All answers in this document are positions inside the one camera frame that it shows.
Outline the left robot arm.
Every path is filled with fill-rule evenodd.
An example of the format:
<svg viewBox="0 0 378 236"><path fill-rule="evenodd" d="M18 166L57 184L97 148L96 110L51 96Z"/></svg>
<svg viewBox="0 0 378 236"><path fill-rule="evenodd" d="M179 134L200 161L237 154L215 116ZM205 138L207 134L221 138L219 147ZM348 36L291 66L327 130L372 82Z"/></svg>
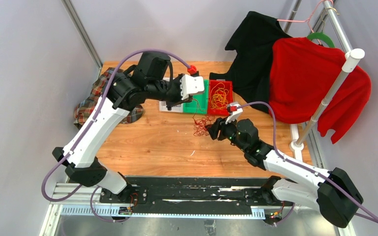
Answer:
<svg viewBox="0 0 378 236"><path fill-rule="evenodd" d="M112 193L119 203L133 195L132 185L118 172L104 166L97 152L114 128L146 100L165 101L168 108L190 102L202 92L199 73L187 65L187 74L164 79L172 71L173 54L163 50L139 50L138 64L125 70L117 66L108 78L94 110L75 137L64 147L56 147L53 156L65 166L67 176L80 186L98 186Z"/></svg>

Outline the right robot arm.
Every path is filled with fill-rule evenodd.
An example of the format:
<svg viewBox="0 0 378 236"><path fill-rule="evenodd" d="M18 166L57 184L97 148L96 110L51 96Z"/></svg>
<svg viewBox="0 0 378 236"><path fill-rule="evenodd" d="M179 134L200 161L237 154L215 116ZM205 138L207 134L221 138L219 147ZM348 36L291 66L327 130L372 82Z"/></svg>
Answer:
<svg viewBox="0 0 378 236"><path fill-rule="evenodd" d="M213 140L229 140L252 166L286 178L271 180L262 190L262 199L268 205L277 201L300 204L318 211L332 225L346 228L363 203L346 171L314 167L285 155L259 138L250 119L226 123L218 118L206 130Z"/></svg>

